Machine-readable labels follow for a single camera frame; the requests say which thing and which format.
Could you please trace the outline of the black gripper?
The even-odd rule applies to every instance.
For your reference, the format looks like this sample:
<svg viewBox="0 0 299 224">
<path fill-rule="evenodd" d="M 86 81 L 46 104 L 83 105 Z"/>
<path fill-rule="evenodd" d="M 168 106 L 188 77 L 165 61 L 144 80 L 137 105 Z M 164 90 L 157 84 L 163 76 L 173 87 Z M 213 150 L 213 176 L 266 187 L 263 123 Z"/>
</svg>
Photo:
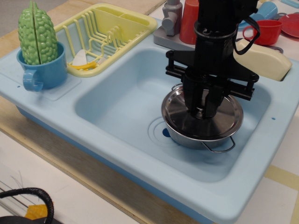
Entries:
<svg viewBox="0 0 299 224">
<path fill-rule="evenodd" d="M 192 117 L 214 117 L 224 95 L 251 100 L 259 76 L 233 56 L 245 54 L 253 42 L 237 50 L 237 29 L 228 32 L 195 27 L 195 50 L 170 50 L 166 74 L 183 81 L 185 105 Z M 203 103 L 204 87 L 210 88 Z"/>
</svg>

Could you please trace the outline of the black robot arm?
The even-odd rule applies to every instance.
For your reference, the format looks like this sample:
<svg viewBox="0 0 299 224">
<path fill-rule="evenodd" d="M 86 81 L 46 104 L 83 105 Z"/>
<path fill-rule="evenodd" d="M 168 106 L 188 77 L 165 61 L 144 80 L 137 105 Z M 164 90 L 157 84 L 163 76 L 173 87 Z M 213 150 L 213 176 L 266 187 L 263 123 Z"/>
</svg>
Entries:
<svg viewBox="0 0 299 224">
<path fill-rule="evenodd" d="M 201 0 L 194 24 L 194 51 L 170 50 L 166 74 L 181 79 L 185 105 L 197 119 L 214 117 L 228 95 L 250 100 L 259 76 L 240 65 L 233 53 L 245 54 L 254 41 L 237 50 L 239 23 L 245 20 L 259 31 L 250 15 L 257 12 L 256 0 Z"/>
</svg>

